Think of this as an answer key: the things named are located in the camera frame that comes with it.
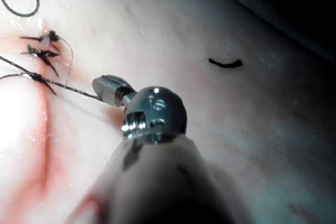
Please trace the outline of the right arm needle driver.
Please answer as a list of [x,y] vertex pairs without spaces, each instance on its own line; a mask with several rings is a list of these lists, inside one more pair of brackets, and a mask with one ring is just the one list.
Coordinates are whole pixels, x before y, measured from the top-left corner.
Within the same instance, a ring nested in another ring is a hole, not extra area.
[[138,139],[158,145],[186,133],[186,108],[168,88],[149,86],[138,92],[130,87],[118,88],[115,101],[124,107],[121,130],[125,141]]

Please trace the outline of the right arm needle driver jaw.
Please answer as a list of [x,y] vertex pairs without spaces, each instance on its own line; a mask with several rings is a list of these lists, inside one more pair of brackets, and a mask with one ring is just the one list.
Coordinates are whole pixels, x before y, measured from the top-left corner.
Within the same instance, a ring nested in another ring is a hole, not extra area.
[[108,105],[116,104],[116,90],[118,84],[113,78],[95,78],[92,81],[92,88],[95,94]]
[[124,79],[114,75],[102,75],[95,78],[95,90],[96,91],[115,91],[119,88],[126,88],[131,91],[134,89]]

